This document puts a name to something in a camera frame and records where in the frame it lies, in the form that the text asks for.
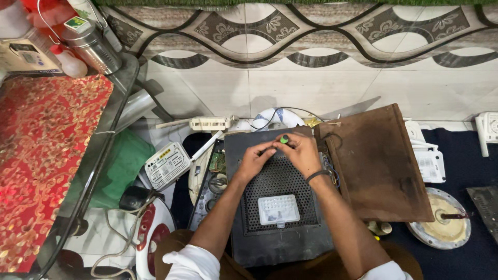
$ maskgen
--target green cloth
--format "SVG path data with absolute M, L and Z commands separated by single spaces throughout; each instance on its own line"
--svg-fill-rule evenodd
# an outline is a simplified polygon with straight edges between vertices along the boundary
M 212 7 L 212 6 L 234 6 L 241 3 L 301 3 L 301 4 L 316 4 L 316 3 L 331 3 L 344 2 L 344 0 L 93 0 L 98 5 L 114 5 L 114 6 L 180 6 L 180 7 Z M 350 0 L 353 3 L 372 3 L 371 0 Z M 386 0 L 386 4 L 413 5 L 413 6 L 441 6 L 441 5 L 463 5 L 463 4 L 490 4 L 497 3 L 498 0 Z
M 129 129 L 116 135 L 89 207 L 117 208 L 125 189 L 135 181 L 140 168 L 154 154 L 154 146 Z

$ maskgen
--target green artificial grass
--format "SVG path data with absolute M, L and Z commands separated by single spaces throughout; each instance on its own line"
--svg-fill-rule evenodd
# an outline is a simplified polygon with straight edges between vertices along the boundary
M 241 3 L 301 3 L 301 4 L 315 4 L 315 3 L 330 3 L 330 2 L 344 2 L 344 0 L 93 0 L 99 5 L 116 5 L 116 6 L 234 6 Z M 349 1 L 354 3 L 372 3 L 371 0 L 355 0 Z M 469 5 L 469 4 L 492 4 L 497 3 L 498 0 L 386 0 L 386 4 L 399 4 L 399 5 L 413 5 L 413 6 L 442 6 L 442 5 Z

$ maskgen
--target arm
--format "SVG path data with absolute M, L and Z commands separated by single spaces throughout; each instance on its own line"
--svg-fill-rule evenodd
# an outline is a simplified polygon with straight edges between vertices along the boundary
M 240 167 L 223 195 L 195 231 L 190 245 L 206 249 L 218 260 L 221 258 L 234 223 L 235 211 L 246 185 L 261 171 L 265 162 L 276 150 L 270 148 L 261 156 L 258 154 L 271 146 L 272 142 L 266 142 L 246 150 Z
M 320 171 L 322 166 L 316 141 L 301 135 L 287 135 L 287 145 L 279 142 L 274 142 L 273 145 L 285 153 L 304 178 Z M 317 194 L 334 245 L 352 279 L 358 279 L 369 270 L 391 261 L 367 227 L 342 199 L 329 176 L 314 177 L 310 186 Z

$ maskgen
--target transparent plastic box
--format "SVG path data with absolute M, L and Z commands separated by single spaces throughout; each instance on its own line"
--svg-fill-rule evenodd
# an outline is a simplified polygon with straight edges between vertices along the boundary
M 259 223 L 263 226 L 277 224 L 277 227 L 282 229 L 285 223 L 297 222 L 301 219 L 296 197 L 293 194 L 260 197 L 257 203 Z

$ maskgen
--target white sleeve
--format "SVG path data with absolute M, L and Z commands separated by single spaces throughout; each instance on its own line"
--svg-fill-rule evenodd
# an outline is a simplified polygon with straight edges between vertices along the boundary
M 173 264 L 166 280 L 217 280 L 220 278 L 220 262 L 209 251 L 187 245 L 179 252 L 162 257 L 165 264 Z
M 369 270 L 358 280 L 413 280 L 413 278 L 402 271 L 397 263 L 390 261 Z

